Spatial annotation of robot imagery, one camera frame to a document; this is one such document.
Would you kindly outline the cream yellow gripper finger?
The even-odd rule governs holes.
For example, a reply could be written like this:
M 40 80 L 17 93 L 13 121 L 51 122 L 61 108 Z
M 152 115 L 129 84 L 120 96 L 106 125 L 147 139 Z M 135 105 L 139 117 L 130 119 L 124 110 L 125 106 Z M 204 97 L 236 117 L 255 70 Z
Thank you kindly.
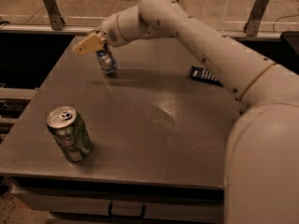
M 101 50 L 105 44 L 106 39 L 102 36 L 102 34 L 100 32 L 94 32 L 78 42 L 73 47 L 73 51 L 78 55 L 85 55 Z

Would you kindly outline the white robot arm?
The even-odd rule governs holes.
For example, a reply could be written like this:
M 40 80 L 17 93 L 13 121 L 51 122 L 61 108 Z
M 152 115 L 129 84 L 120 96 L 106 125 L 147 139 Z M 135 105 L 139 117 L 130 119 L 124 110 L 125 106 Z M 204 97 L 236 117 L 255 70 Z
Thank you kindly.
M 138 0 L 74 46 L 83 55 L 176 38 L 245 108 L 228 138 L 225 224 L 299 224 L 299 76 L 190 16 L 176 0 Z

